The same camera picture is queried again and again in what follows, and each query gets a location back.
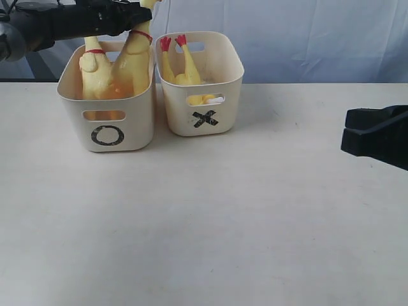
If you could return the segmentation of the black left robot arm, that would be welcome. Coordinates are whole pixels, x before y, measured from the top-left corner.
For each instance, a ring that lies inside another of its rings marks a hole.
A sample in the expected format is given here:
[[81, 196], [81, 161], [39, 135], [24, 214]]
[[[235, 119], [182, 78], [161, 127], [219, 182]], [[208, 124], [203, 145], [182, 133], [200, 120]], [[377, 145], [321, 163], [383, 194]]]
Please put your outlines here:
[[1, 10], [1, 60], [18, 61], [56, 41], [118, 36], [152, 19], [150, 8], [130, 1], [75, 1], [73, 4], [14, 1]]

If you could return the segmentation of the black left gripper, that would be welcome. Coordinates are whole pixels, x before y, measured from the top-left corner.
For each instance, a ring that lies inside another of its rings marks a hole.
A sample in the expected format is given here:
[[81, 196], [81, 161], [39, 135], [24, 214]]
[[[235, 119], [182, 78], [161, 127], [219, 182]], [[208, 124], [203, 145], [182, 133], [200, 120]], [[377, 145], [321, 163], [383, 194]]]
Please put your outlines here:
[[150, 8], [129, 1], [76, 1], [82, 12], [77, 18], [81, 37], [118, 36], [125, 31], [147, 29], [152, 20]]

